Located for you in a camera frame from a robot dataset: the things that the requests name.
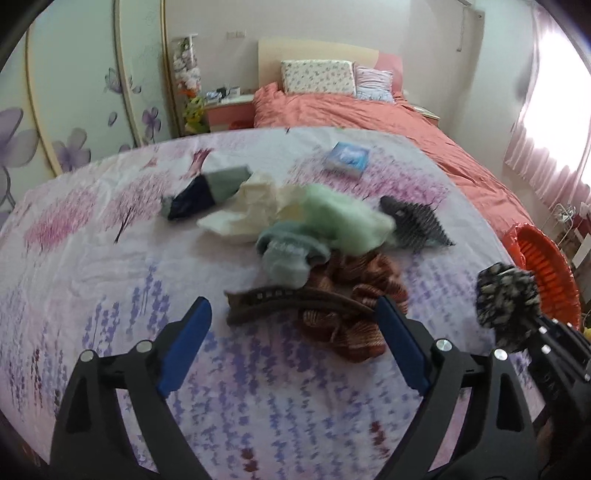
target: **sock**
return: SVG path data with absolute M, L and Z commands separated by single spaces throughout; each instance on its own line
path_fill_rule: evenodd
M 262 264 L 271 283 L 285 288 L 302 288 L 314 265 L 330 258 L 330 249 L 310 235 L 298 222 L 277 222 L 256 242 Z
M 162 197 L 161 214 L 168 220 L 179 220 L 208 210 L 228 200 L 251 175 L 248 167 L 199 175 L 176 197 Z

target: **blue gripper pad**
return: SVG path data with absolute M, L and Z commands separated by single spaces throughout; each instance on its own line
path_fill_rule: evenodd
M 183 321 L 186 321 L 176 340 L 162 360 L 160 382 L 157 389 L 163 398 L 183 385 L 191 364 L 212 325 L 212 306 L 206 299 L 193 305 Z
M 386 297 L 378 299 L 374 318 L 407 385 L 424 396 L 431 388 L 425 374 L 427 359 Z

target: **brown patterned cloth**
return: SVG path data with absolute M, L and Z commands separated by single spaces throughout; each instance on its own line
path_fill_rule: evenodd
M 388 295 L 404 313 L 408 311 L 408 292 L 400 279 L 400 269 L 384 254 L 372 251 L 361 257 L 346 257 L 334 252 L 326 265 L 312 270 L 306 286 L 335 291 L 336 284 L 352 286 L 351 298 L 372 309 L 378 298 Z M 354 363 L 386 351 L 386 341 L 373 318 L 303 310 L 298 326 L 306 338 L 326 343 Z

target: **book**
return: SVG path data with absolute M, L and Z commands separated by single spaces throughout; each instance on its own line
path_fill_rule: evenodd
M 339 142 L 326 156 L 324 167 L 327 170 L 342 172 L 359 180 L 367 168 L 368 163 L 368 148 Z

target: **bed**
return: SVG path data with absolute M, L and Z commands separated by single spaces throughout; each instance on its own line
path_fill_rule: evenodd
M 278 91 L 272 95 L 277 100 Z M 396 108 L 423 125 L 411 110 Z M 18 202 L 0 231 L 0 410 L 41 459 L 49 460 L 55 415 L 81 351 L 126 352 L 204 296 L 213 307 L 212 328 L 168 405 L 212 478 L 375 477 L 420 402 L 391 353 L 347 363 L 303 339 L 294 312 L 229 327 L 224 290 L 267 284 L 253 246 L 229 245 L 192 220 L 159 216 L 161 195 L 182 191 L 200 172 L 244 164 L 279 184 L 326 183 L 372 206 L 383 194 L 437 205 L 456 245 L 391 252 L 409 292 L 408 315 L 460 349 L 490 352 L 494 339 L 476 321 L 474 288 L 480 270 L 511 261 L 497 229 L 410 132 L 354 127 L 282 125 L 150 145 L 64 174 Z M 339 141 L 370 149 L 364 181 L 322 170 Z M 194 153 L 204 149 L 212 152 L 201 166 Z M 457 167 L 454 174 L 463 173 Z M 543 404 L 527 359 L 511 361 L 535 417 Z M 138 463 L 153 468 L 129 398 L 119 400 Z M 450 457 L 467 400 L 467 393 L 459 398 L 434 466 Z
M 255 127 L 333 126 L 378 130 L 409 138 L 453 180 L 499 237 L 515 223 L 533 224 L 516 195 L 434 127 L 405 100 L 401 60 L 370 48 L 328 42 L 266 38 L 259 41 L 259 84 Z M 286 95 L 280 62 L 286 59 L 343 59 L 395 72 L 395 104 L 345 95 Z

